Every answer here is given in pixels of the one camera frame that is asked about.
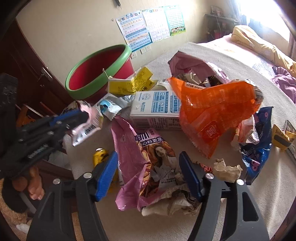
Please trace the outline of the left human hand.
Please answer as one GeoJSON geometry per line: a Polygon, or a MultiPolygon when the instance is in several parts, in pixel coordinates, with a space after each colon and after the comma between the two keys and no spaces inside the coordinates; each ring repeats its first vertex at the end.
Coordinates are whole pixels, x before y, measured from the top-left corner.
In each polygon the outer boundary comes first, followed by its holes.
{"type": "Polygon", "coordinates": [[[28,176],[20,176],[13,179],[12,185],[14,189],[19,192],[27,189],[32,200],[41,200],[45,194],[42,186],[42,178],[37,166],[32,166],[30,168],[28,176]]]}

